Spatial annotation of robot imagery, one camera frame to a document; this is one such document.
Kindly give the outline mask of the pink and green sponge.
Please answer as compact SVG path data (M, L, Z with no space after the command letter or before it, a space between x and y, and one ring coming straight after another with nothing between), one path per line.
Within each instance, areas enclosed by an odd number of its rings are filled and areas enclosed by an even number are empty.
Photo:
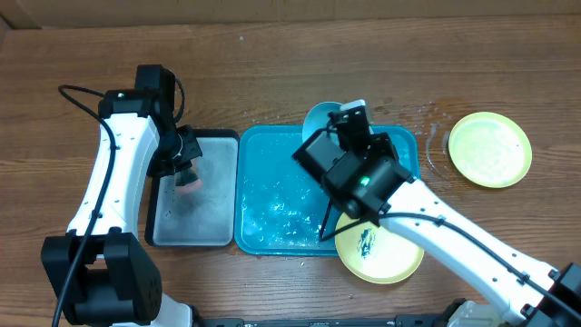
M202 188L202 180L198 174L187 169L175 175L175 191L180 195L196 192Z

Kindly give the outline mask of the light blue plate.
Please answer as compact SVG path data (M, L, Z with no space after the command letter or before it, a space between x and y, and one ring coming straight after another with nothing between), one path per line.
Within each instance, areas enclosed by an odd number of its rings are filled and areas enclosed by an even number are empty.
M340 110L341 103L322 102L312 107L306 114L302 125L302 141L306 142L317 130L325 128L329 122L329 113Z

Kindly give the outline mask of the yellow plate with blue stain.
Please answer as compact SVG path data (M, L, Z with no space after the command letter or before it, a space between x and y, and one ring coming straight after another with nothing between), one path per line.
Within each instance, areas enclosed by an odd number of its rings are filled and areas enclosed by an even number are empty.
M524 130L492 112L460 119L450 132L448 154L464 177L488 188L505 188L521 181L533 156Z

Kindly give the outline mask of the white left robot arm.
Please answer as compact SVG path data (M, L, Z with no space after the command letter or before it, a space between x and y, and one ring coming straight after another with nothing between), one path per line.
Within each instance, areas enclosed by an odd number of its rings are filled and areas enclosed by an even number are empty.
M201 326L191 305L162 290L161 274L138 240L147 178L173 176L190 192L202 152L188 125L179 126L183 92L141 87L101 94L101 142L83 201L63 236L44 240L41 261L65 318L87 326Z

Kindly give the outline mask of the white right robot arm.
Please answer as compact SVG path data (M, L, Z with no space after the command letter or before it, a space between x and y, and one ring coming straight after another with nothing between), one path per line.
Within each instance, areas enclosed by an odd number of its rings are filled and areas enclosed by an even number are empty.
M321 184L333 204L354 225L373 223L418 245L487 300L460 304L448 324L579 325L577 265L559 271L520 253L444 203L397 162L389 137L372 133L361 110L329 119L321 139L339 140Z

